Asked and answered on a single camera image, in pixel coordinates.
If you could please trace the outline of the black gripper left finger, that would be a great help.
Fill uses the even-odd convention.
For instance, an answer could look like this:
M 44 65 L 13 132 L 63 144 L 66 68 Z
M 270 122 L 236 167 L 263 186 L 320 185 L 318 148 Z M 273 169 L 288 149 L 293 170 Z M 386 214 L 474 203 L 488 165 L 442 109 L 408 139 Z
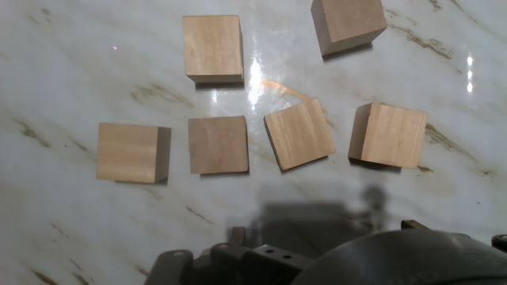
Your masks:
M 235 227 L 224 243 L 205 249 L 199 257 L 188 250 L 161 253 L 145 285 L 290 284 L 313 260 L 270 245 L 245 246 L 246 229 Z

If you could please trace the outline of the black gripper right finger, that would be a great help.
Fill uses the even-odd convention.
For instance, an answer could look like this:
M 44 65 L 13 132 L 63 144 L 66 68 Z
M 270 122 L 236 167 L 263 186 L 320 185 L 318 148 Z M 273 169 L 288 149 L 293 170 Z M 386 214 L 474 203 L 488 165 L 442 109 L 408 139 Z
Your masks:
M 507 253 L 507 234 L 494 235 L 491 238 L 491 246 Z

